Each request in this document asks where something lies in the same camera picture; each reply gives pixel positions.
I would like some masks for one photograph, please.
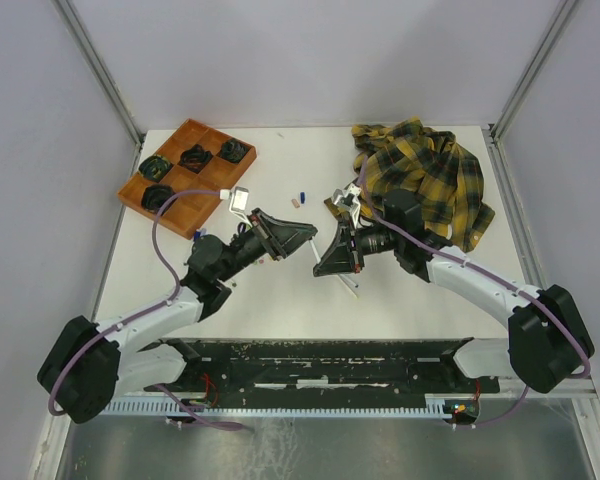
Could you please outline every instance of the black mount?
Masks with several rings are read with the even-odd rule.
[[[252,228],[234,235],[226,245],[215,235],[196,240],[187,260],[189,270],[180,285],[190,288],[204,304],[200,320],[218,311],[231,295],[221,282],[251,265],[262,255],[282,260],[318,232],[307,223],[286,222],[256,208],[249,215]]]
[[[421,206],[408,190],[392,190],[382,198],[383,218],[426,245],[440,250],[451,242],[425,229]],[[359,273],[364,256],[393,250],[400,266],[408,273],[429,282],[427,262],[432,255],[381,224],[355,229],[348,214],[338,218],[335,238],[313,268],[320,277],[335,273]],[[557,285],[539,290],[538,300],[553,313],[576,338],[588,357],[594,346],[576,304],[564,288]],[[509,318],[509,357],[520,379],[540,393],[551,391],[567,378],[582,361],[565,336],[535,306],[516,308]]]
[[[451,242],[424,228],[422,211],[413,193],[392,190],[382,198],[384,219],[407,231],[436,250]],[[338,218],[336,235],[320,263],[313,267],[314,277],[336,273],[360,273],[365,255],[393,250],[400,266],[407,272],[429,281],[427,262],[431,254],[384,225],[356,229],[347,213]]]
[[[70,320],[38,371],[38,383],[51,389],[64,366],[98,334],[97,325],[83,316]],[[111,401],[118,381],[120,351],[116,342],[101,339],[73,367],[58,390],[56,402],[75,423],[84,423]]]

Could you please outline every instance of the metal floor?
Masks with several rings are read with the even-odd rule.
[[[510,405],[483,400],[489,418]],[[528,400],[508,421],[255,419],[251,431],[179,431],[159,418],[72,426],[58,480],[583,480],[594,478],[569,401]]]

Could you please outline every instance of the orange tray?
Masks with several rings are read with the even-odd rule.
[[[242,140],[248,150],[240,163],[233,164],[219,157],[220,148],[231,136],[210,128],[194,120],[187,120],[175,131],[169,139],[155,152],[162,155],[173,164],[171,170],[160,180],[162,185],[170,185],[178,193],[183,190],[203,189],[218,191],[235,186],[247,168],[256,159],[256,148]],[[199,144],[213,154],[211,161],[202,168],[200,173],[194,173],[178,165],[180,155],[194,145]],[[120,201],[147,218],[154,219],[155,215],[142,208],[142,195],[147,187],[156,182],[148,180],[136,172],[118,192]],[[191,239],[196,230],[200,229],[209,215],[213,213],[221,200],[211,195],[190,195],[178,198],[160,219],[160,225],[169,230]]]

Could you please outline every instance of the black joint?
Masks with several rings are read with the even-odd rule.
[[[422,207],[409,190],[398,188],[382,197],[384,219],[399,226],[408,233],[424,231]]]
[[[313,276],[322,277],[338,273],[359,273],[364,267],[364,256],[360,236],[351,229],[350,222],[345,216],[338,221],[336,235],[322,256],[320,262],[313,267]]]
[[[591,357],[595,349],[571,294],[553,285],[540,291],[538,300]],[[516,308],[509,317],[509,355],[520,379],[540,393],[550,392],[582,365],[565,336],[533,304]]]
[[[188,365],[195,365],[202,361],[202,356],[180,338],[169,338],[164,340],[164,343],[175,348]]]
[[[98,335],[96,324],[85,317],[70,320],[38,371],[38,382],[49,393],[60,372],[82,346]],[[71,369],[60,386],[56,402],[76,423],[98,415],[111,401],[118,381],[120,351],[103,338]]]

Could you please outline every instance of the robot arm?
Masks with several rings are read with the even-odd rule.
[[[438,255],[382,224],[357,228],[358,194],[359,189],[347,188],[334,195],[334,204],[344,213],[338,220],[333,242],[313,269],[314,276],[359,273],[367,255],[392,250],[408,273],[447,288],[478,306],[508,329],[509,338],[508,341],[469,339],[454,352],[454,361],[469,378],[517,375],[534,390],[548,393],[582,365],[578,352],[565,336],[525,296],[537,299],[547,307],[587,357],[593,355],[594,347],[580,313],[564,288],[554,285],[542,290],[510,280],[507,283],[518,287],[511,291],[496,280],[499,276],[488,278],[478,273],[476,266],[487,274],[494,272],[476,262],[471,261],[472,268],[467,268],[469,257],[466,254],[446,238],[425,229],[420,205],[407,190],[393,190],[384,195],[384,220],[440,252]],[[452,261],[445,254],[459,257],[464,263]]]
[[[80,357],[60,386],[56,402],[74,422],[95,417],[114,397],[157,383],[175,382],[185,366],[200,356],[180,340],[160,339],[215,313],[231,294],[223,282],[262,255],[282,260],[317,233],[313,225],[280,221],[260,209],[247,215],[234,200],[232,212],[252,228],[235,235],[228,245],[213,235],[198,239],[175,298],[164,302],[171,291],[156,302],[97,324],[83,316],[67,323],[38,372],[38,382],[49,393],[76,352],[101,332],[117,327]],[[160,303],[165,304],[128,325],[121,323]]]

